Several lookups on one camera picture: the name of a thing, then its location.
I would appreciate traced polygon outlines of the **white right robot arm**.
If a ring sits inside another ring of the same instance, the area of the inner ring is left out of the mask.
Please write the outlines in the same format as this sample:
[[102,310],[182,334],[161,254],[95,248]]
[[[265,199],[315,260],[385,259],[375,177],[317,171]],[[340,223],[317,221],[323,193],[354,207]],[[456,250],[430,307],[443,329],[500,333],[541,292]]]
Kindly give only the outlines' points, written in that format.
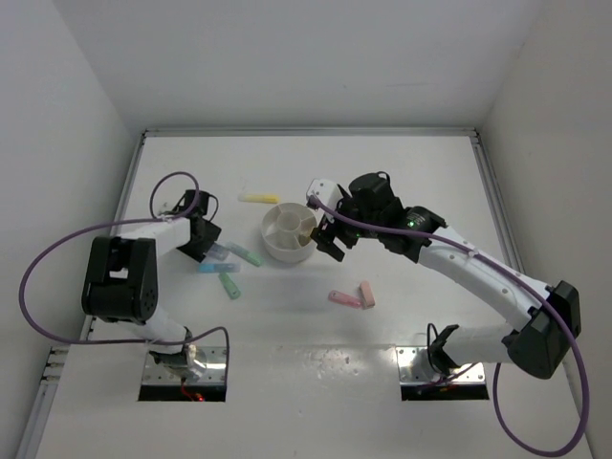
[[494,326],[445,327],[417,354],[417,379],[449,377],[465,364],[508,362],[548,380],[580,333],[574,286],[561,281],[552,287],[520,274],[478,250],[433,211],[404,206],[384,172],[364,174],[348,188],[315,179],[306,198],[309,208],[325,212],[311,233],[319,251],[341,261],[345,249],[376,239],[388,251],[454,281],[502,316]]

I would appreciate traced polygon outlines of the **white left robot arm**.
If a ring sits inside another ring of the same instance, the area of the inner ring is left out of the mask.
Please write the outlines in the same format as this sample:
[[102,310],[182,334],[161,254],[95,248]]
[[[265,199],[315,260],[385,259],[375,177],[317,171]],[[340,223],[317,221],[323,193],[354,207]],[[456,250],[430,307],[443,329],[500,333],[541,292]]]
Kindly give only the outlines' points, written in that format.
[[154,362],[186,375],[195,370],[192,333],[159,305],[158,261],[179,251],[196,263],[205,260],[221,229],[207,218],[206,191],[187,190],[160,222],[92,242],[81,295],[83,312],[118,323],[150,345]]

